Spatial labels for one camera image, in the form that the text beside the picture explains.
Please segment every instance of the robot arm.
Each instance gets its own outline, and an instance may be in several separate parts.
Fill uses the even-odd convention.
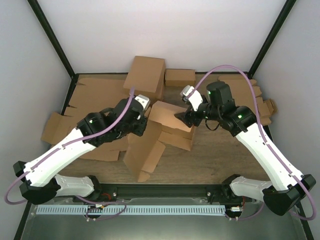
[[[145,111],[150,105],[149,98],[138,95],[130,103],[130,106],[119,121],[110,131],[87,140],[67,144],[82,137],[99,133],[110,126],[122,113],[127,99],[122,99],[115,108],[106,108],[100,112],[89,113],[78,122],[62,141],[49,151],[31,162],[18,161],[13,165],[17,177],[29,172],[23,179],[20,191],[22,196],[33,204],[42,204],[58,196],[89,197],[95,200],[100,196],[101,188],[95,176],[67,177],[58,173],[81,155],[98,148],[103,143],[110,143],[125,137],[129,133],[142,136],[146,126],[147,117]],[[40,160],[45,161],[34,167]]]
[[[292,176],[296,176],[309,191],[316,181],[312,175],[303,175],[279,151],[262,130],[266,142],[258,128],[255,114],[246,106],[236,106],[230,87],[223,81],[207,85],[207,101],[204,95],[186,86],[181,92],[182,100],[190,104],[186,112],[175,116],[188,127],[199,126],[205,119],[218,121],[219,125],[236,137],[256,158],[270,178],[270,181],[246,179],[240,175],[228,178],[229,187],[236,196],[245,196],[265,202],[271,211],[284,215],[296,203],[305,197],[305,193]],[[269,146],[292,171],[291,174],[278,161]]]

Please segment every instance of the white wall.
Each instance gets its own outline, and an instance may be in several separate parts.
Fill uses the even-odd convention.
[[[312,189],[320,211],[320,1],[300,0],[273,42],[255,78],[279,112],[270,126],[275,143],[304,174],[318,183]],[[302,201],[311,215],[307,199]],[[316,239],[320,216],[309,222]]]
[[[76,73],[127,72],[135,55],[169,68],[248,71],[285,0],[39,0]]]
[[[23,205],[3,196],[13,164],[48,146],[40,137],[52,111],[61,111],[70,78],[26,0],[0,1],[0,239],[13,239]],[[22,199],[15,188],[10,199]]]

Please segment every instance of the wood surface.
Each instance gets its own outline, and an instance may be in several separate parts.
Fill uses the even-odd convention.
[[[206,85],[216,81],[219,75],[211,74],[200,86],[199,91],[206,93]],[[125,74],[91,74],[80,78],[125,79]],[[196,82],[203,74],[196,74]],[[186,107],[180,98],[183,87],[166,86],[164,102]],[[217,123],[209,122],[211,128]],[[72,177],[95,175],[102,183],[136,183],[122,159],[104,162],[98,160],[77,159],[67,166],[61,174]],[[145,183],[153,184],[220,184],[232,174],[240,174],[246,178],[268,180],[268,176],[251,153],[222,128],[210,131],[204,122],[195,132],[194,145],[186,151],[166,144],[165,151]]]

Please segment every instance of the cardboard box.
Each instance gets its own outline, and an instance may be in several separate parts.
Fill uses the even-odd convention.
[[[161,99],[165,80],[166,64],[162,58],[135,56],[123,88],[129,93],[134,87],[135,95],[144,95],[151,102]]]
[[[123,161],[139,183],[150,178],[166,148],[158,141],[161,131],[161,124],[148,120],[142,136],[128,136],[129,147]]]
[[[149,121],[162,125],[159,141],[177,148],[190,151],[194,141],[195,127],[187,127],[175,114],[185,112],[187,109],[163,101],[153,104]]]
[[[165,85],[172,87],[194,86],[196,73],[193,69],[166,69]]]
[[[80,79],[70,99],[70,106],[66,108],[65,115],[62,116],[53,112],[46,123],[41,139],[49,144],[56,145],[88,113],[100,112],[105,108],[115,107],[121,99],[128,97],[123,91],[123,84],[124,80]],[[127,148],[128,139],[123,137],[113,142],[104,143],[93,151],[82,155],[81,158],[117,161],[119,151],[126,151]]]

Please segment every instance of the black cable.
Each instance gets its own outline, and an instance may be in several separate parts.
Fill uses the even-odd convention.
[[[211,129],[209,126],[208,126],[208,123],[207,123],[207,119],[204,121],[204,124],[206,126],[207,129],[209,129],[210,131],[215,131],[217,130],[219,127],[220,127],[220,123],[218,123],[218,125],[214,128],[214,129]]]
[[[221,120],[223,120],[222,117],[221,117],[221,113],[220,113],[220,107],[221,107],[221,106],[218,105],[218,116],[219,116],[219,118],[220,118]]]

